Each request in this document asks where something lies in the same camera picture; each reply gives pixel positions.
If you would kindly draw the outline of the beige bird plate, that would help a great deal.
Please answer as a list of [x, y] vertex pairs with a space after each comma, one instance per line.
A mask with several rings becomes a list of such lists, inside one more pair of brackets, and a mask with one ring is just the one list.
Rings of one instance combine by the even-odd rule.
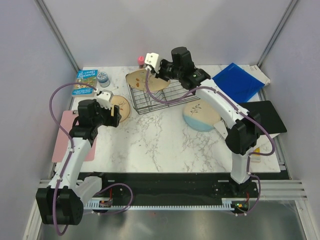
[[119, 122], [125, 121], [131, 113], [129, 101], [123, 96], [114, 95], [111, 99], [111, 106], [113, 107], [114, 105], [119, 106], [119, 114], [121, 115]]
[[[127, 83], [134, 89], [140, 91], [147, 91], [146, 88], [146, 76], [147, 71], [145, 69], [139, 69], [134, 72], [128, 73], [125, 76]], [[157, 92], [167, 88], [171, 81], [165, 81], [160, 78], [155, 78], [151, 73], [148, 74], [148, 88], [151, 92]]]

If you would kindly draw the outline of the beige bird plate front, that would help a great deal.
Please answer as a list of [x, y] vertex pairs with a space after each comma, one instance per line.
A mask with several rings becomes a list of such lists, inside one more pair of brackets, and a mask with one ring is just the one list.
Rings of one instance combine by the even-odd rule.
[[[134, 72], [128, 73], [125, 76], [127, 83], [134, 89], [140, 91], [147, 91], [146, 88], [146, 76], [147, 71], [145, 69], [139, 69]], [[148, 74], [148, 88], [151, 92], [157, 92], [167, 88], [171, 81], [165, 81], [160, 78], [155, 78], [151, 73]]]

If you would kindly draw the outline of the cream and blue plate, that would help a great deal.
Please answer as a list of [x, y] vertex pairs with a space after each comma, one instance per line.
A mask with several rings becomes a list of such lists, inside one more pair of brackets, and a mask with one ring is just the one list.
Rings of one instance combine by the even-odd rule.
[[182, 112], [186, 124], [198, 132], [209, 132], [221, 120], [221, 116], [204, 100], [188, 102]]

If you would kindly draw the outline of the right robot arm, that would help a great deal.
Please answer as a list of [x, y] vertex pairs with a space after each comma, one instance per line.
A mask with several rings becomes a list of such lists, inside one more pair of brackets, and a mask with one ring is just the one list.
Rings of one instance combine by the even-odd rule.
[[234, 180], [229, 184], [229, 191], [235, 197], [242, 196], [247, 191], [245, 182], [250, 178], [249, 155], [260, 137], [260, 115], [251, 114], [227, 96], [205, 70], [195, 66], [186, 47], [174, 48], [171, 57], [172, 60], [168, 61], [157, 53], [149, 53], [145, 63], [156, 78], [178, 80], [188, 94], [205, 101], [224, 120], [227, 129], [225, 143], [232, 157], [230, 176]]

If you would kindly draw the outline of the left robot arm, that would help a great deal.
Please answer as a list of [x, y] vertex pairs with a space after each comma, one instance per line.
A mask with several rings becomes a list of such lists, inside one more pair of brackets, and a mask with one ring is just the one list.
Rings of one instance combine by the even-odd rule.
[[77, 116], [68, 133], [70, 142], [61, 166], [48, 186], [36, 192], [36, 202], [45, 225], [78, 225], [88, 201], [95, 194], [104, 197], [109, 193], [109, 183], [98, 175], [86, 177], [80, 185], [77, 185], [77, 180], [94, 145], [98, 128], [116, 128], [121, 118], [118, 105], [103, 107], [96, 99], [78, 103]]

